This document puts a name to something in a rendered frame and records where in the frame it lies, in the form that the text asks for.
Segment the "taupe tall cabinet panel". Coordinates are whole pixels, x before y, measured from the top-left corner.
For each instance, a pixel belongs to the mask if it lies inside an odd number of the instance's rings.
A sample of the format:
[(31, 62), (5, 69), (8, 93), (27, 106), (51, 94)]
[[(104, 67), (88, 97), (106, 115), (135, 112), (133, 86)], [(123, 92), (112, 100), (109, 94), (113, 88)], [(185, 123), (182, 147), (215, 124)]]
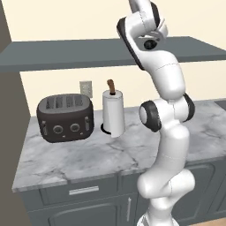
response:
[(11, 191), (30, 113), (18, 72), (0, 72), (0, 226), (31, 226)]

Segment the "dark brown four-slot toaster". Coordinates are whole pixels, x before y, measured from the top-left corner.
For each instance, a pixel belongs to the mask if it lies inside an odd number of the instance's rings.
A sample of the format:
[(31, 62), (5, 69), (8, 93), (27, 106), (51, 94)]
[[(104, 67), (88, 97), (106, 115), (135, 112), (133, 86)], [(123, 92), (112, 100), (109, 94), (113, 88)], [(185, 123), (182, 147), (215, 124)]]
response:
[(42, 137), (50, 143), (86, 139), (94, 130), (93, 104), (84, 94), (45, 97), (36, 116)]

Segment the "brown-poled paper towel holder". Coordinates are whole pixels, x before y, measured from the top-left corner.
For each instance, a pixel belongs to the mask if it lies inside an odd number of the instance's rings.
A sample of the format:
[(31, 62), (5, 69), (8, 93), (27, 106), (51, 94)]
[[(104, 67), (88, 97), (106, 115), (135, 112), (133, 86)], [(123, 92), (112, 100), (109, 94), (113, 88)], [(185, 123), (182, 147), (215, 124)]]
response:
[[(109, 94), (115, 95), (115, 94), (116, 94), (116, 89), (115, 89), (114, 81), (113, 81), (112, 79), (108, 79), (108, 80), (107, 80), (107, 84), (108, 84), (108, 86), (109, 86)], [(111, 134), (111, 132), (106, 131), (106, 130), (104, 129), (103, 123), (102, 123), (102, 125), (101, 125), (101, 129), (102, 129), (102, 131), (103, 131), (104, 133), (109, 134), (109, 135)]]

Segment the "grey wall cabinet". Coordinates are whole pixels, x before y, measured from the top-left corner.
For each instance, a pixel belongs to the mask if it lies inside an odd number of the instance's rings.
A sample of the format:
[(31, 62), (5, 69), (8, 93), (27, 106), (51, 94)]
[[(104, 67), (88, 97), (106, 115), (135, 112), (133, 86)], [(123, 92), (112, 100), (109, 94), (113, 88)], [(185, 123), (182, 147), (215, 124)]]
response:
[[(180, 63), (226, 60), (226, 50), (190, 36), (169, 37), (155, 47)], [(120, 39), (15, 41), (0, 53), (0, 72), (29, 72), (134, 65)]]

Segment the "wide grey drawer front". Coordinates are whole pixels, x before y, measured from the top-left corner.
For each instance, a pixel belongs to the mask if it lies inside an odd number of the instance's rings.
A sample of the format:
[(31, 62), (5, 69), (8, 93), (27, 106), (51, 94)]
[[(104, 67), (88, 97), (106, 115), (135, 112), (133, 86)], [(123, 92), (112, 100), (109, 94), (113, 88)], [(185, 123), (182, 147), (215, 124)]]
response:
[[(99, 186), (98, 192), (89, 192), (79, 195), (69, 195), (70, 190)], [(95, 180), (79, 181), (73, 184), (58, 185), (40, 190), (45, 205), (58, 204), (71, 201), (95, 200), (109, 197), (117, 193), (117, 176), (98, 178)]]

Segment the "pale grey wall outlet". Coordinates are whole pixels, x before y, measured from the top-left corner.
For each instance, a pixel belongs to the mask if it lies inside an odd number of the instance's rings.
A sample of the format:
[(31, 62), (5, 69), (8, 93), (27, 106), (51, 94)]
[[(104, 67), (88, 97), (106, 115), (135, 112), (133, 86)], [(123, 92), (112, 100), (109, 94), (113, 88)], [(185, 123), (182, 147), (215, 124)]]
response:
[(80, 81), (79, 83), (80, 92), (89, 98), (93, 97), (93, 87), (91, 81)]

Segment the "grey base cabinet door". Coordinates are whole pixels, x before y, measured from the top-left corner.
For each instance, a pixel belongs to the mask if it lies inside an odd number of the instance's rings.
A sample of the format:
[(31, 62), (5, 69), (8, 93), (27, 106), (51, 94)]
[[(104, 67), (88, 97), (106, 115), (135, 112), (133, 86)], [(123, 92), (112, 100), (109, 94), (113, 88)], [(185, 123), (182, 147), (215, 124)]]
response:
[[(130, 221), (126, 221), (127, 200), (132, 198)], [(133, 226), (137, 194), (80, 202), (29, 211), (32, 226)]]
[(198, 221), (208, 204), (206, 192), (215, 173), (214, 167), (209, 164), (196, 164), (187, 169), (195, 177), (195, 188), (181, 198), (174, 206), (172, 216), (180, 226), (189, 226)]
[(210, 213), (214, 216), (226, 216), (226, 160), (216, 167), (215, 173), (215, 197)]

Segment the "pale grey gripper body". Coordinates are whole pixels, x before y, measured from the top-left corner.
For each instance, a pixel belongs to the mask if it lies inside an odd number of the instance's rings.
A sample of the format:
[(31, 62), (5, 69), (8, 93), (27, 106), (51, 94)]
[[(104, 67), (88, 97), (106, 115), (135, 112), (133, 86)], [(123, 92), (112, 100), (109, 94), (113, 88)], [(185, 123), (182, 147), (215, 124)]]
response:
[(168, 36), (168, 28), (165, 21), (163, 20), (156, 28), (156, 30), (152, 31), (149, 36), (152, 37), (155, 41), (165, 41)]

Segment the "narrow grey drawer front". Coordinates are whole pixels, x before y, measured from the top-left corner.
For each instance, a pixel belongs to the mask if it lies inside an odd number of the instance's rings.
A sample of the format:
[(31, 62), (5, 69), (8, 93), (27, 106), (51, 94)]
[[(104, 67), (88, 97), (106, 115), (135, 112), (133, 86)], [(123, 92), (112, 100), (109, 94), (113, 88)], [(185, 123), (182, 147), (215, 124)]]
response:
[(139, 173), (122, 175), (118, 177), (118, 191), (120, 194), (137, 192)]

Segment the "white paper towel roll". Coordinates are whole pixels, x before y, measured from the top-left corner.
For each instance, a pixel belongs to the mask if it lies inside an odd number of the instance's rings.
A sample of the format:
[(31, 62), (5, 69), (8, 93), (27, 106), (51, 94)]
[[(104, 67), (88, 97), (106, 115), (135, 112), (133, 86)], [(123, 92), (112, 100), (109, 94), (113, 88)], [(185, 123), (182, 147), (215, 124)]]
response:
[(112, 138), (120, 137), (125, 131), (124, 98), (121, 91), (111, 94), (109, 90), (102, 93), (103, 129)]

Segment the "dark grey sink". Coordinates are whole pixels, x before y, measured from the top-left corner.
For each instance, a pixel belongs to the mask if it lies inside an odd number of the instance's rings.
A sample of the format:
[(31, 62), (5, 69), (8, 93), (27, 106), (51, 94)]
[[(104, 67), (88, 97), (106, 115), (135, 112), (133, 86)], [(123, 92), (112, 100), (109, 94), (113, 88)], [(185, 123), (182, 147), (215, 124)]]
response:
[(226, 101), (216, 101), (215, 103), (226, 111)]

